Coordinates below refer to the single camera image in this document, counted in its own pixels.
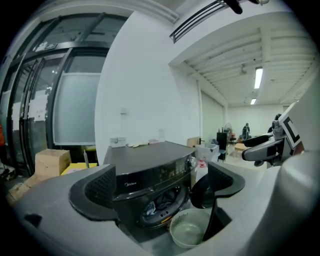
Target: white ceiling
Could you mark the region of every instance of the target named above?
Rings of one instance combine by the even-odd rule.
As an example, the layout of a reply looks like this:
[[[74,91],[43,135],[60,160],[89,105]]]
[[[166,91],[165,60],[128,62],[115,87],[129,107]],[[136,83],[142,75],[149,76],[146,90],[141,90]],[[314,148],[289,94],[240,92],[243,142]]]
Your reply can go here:
[[[317,48],[299,22],[272,15],[238,21],[225,33],[221,28],[212,44],[185,60],[231,106],[249,105],[251,98],[256,104],[292,103],[319,70]],[[260,89],[254,89],[257,67],[263,67]]]

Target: fan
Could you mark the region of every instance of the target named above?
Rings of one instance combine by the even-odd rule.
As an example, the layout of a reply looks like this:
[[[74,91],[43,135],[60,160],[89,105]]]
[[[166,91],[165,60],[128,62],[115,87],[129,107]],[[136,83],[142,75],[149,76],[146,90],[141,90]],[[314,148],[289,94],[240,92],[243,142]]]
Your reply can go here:
[[[230,141],[230,138],[232,136],[232,126],[231,126],[231,123],[227,123],[224,128],[223,128],[223,132],[224,133],[227,133],[227,141],[229,142]]]

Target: ceiling light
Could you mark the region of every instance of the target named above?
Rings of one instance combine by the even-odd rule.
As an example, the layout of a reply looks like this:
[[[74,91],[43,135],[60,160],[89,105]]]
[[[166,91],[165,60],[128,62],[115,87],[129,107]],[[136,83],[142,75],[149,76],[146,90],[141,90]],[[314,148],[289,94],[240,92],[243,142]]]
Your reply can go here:
[[[254,89],[258,89],[260,87],[263,72],[264,69],[262,67],[257,67],[255,69]]]

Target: washing machine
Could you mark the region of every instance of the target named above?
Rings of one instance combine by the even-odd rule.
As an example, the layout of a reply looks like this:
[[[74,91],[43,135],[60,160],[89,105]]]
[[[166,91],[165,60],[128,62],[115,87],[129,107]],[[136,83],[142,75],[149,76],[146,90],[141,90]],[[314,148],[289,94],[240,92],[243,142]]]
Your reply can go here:
[[[189,200],[194,148],[164,141],[136,148],[109,148],[104,164],[116,166],[113,207],[121,229],[138,242],[166,232],[168,221]]]

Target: washing machine door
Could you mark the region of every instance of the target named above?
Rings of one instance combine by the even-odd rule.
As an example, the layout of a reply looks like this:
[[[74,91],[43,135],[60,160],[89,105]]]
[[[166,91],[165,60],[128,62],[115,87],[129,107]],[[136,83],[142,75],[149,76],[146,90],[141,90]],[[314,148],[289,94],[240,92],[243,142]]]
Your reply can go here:
[[[150,200],[142,209],[138,224],[144,228],[159,228],[166,225],[189,200],[189,188],[171,186]]]
[[[214,162],[208,163],[208,173],[192,188],[190,200],[194,207],[212,208],[215,198],[228,198],[245,187],[245,179]]]

